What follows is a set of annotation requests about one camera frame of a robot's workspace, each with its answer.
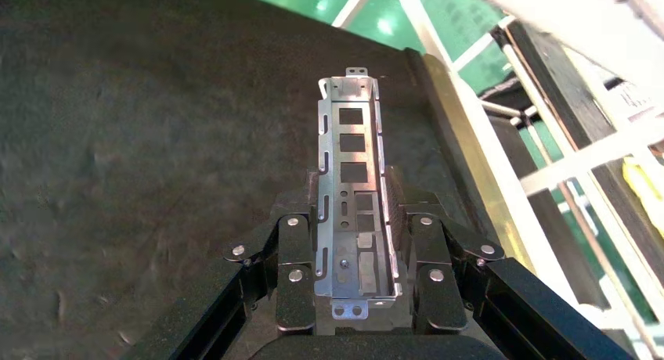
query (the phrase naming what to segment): black panel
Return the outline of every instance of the black panel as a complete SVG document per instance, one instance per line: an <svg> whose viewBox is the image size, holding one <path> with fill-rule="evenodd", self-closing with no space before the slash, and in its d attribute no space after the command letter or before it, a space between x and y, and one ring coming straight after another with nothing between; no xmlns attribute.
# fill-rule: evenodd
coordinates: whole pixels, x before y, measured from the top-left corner
<svg viewBox="0 0 664 360"><path fill-rule="evenodd" d="M452 125L442 108L442 104L435 92L433 81L431 80L431 76L429 76L427 67L424 65L424 61L421 59L420 53L413 50L407 50L407 53L413 67L415 80L424 88L431 104L428 107L427 115L428 119L435 125L435 135L440 144L440 153L449 166L449 170L446 171L446 178L454 182L453 190L445 194L456 191L459 196L463 197L460 201L462 207L453 207L445 202L446 200L443 196L438 195L441 204L445 208L446 213L455 218L459 223L471 226L480 234L486 236L487 239L498 243L496 230L491 224L489 214L486 212L486 207L479 195L475 180L461 151L459 143L463 140L457 139L454 135ZM463 221L459 219L459 215L455 214L455 211L459 209L463 209L467 219L465 218Z"/></svg>
<svg viewBox="0 0 664 360"><path fill-rule="evenodd" d="M615 132L595 105L579 73L553 38L520 23L512 23L508 31L553 104L554 113L579 148ZM622 161L615 160L596 167L593 173L634 242L660 282L664 283L664 238L625 182Z"/></svg>
<svg viewBox="0 0 664 360"><path fill-rule="evenodd" d="M493 116L489 116L489 119L517 177L523 178L537 171L537 166L514 125L510 124L509 120ZM610 308L597 277L558 210L551 192L539 192L530 196L528 201L579 303Z"/></svg>

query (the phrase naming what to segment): green wall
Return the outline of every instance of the green wall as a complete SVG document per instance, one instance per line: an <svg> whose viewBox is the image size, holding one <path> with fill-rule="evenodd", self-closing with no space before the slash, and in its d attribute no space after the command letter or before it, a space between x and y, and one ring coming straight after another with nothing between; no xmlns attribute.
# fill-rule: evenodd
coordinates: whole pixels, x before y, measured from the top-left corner
<svg viewBox="0 0 664 360"><path fill-rule="evenodd" d="M348 0L262 0L324 23L332 23ZM422 0L438 36L452 60L459 57L503 18L502 13L480 0ZM398 0L369 0L348 31L396 49L424 52ZM476 91L502 81L507 59L491 45L468 64L461 77Z"/></svg>

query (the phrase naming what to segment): pivot bolt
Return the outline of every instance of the pivot bolt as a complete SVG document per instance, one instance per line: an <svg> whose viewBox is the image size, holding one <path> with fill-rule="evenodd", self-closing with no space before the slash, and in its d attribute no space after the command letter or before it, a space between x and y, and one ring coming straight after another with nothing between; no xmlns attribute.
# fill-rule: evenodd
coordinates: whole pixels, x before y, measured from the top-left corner
<svg viewBox="0 0 664 360"><path fill-rule="evenodd" d="M233 248L233 255L234 256L239 256L242 253L244 253L244 246L243 245L238 245L237 247Z"/></svg>
<svg viewBox="0 0 664 360"><path fill-rule="evenodd" d="M288 279L291 282L296 283L296 282L299 282L299 281L302 280L302 276L303 276L302 275L302 270L296 268L295 270L293 270L292 272L290 272L288 274Z"/></svg>
<svg viewBox="0 0 664 360"><path fill-rule="evenodd" d="M482 250L482 252L484 252L484 253L486 253L486 254L493 254L493 252L496 251L496 250L493 249L493 247L490 246L490 245L482 245L482 247L480 247L480 249Z"/></svg>
<svg viewBox="0 0 664 360"><path fill-rule="evenodd" d="M433 280L434 282L442 281L443 277L444 277L444 275L437 268L434 268L433 270L431 270L429 272L429 278L431 278L431 280Z"/></svg>

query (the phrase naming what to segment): black metal arm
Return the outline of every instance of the black metal arm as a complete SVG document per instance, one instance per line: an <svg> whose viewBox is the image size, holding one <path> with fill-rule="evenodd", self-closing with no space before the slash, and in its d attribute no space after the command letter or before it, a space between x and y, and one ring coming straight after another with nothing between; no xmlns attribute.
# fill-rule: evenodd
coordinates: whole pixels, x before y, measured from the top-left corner
<svg viewBox="0 0 664 360"><path fill-rule="evenodd" d="M516 260L505 259L500 246L450 220L434 194L403 185L392 167L388 190L398 204L390 215L413 281L404 294L412 295L414 335L313 336L316 176L279 195L269 221L230 244L127 358L221 358L251 318L250 306L277 287L281 338L254 358L630 358ZM467 328L468 309L495 347L457 335Z"/></svg>

